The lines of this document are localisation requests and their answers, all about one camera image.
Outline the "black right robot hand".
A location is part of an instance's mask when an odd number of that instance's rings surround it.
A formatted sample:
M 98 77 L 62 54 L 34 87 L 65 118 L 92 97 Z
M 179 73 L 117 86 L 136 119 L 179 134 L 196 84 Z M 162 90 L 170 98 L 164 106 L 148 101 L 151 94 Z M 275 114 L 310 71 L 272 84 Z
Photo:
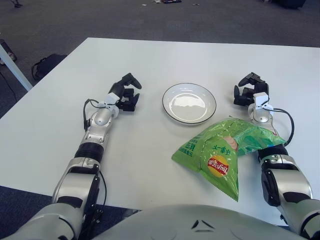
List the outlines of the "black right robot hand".
M 252 85 L 253 88 L 244 87 L 242 90 L 242 94 L 240 94 L 239 87 L 243 87 L 247 84 Z M 264 80 L 262 80 L 259 75 L 257 75 L 254 72 L 251 72 L 247 76 L 245 76 L 238 83 L 238 85 L 234 86 L 233 103 L 238 106 L 250 106 L 251 104 L 253 104 L 255 109 L 260 109 L 261 105 L 266 104 L 267 101 L 269 100 L 269 98 L 267 98 L 267 100 L 265 100 L 262 103 L 256 103 L 254 94 L 260 94 L 260 93 L 265 93 L 267 96 L 269 96 L 269 85 Z

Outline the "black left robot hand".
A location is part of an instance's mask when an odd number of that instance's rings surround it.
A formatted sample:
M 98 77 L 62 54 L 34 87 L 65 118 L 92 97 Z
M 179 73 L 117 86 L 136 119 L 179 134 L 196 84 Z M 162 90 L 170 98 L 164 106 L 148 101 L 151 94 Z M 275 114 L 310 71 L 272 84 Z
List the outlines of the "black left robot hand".
M 114 112 L 118 110 L 125 112 L 135 111 L 140 94 L 135 94 L 133 88 L 126 88 L 129 85 L 138 90 L 142 89 L 140 82 L 131 73 L 126 74 L 120 81 L 115 82 L 109 90 L 105 100 L 107 109 Z

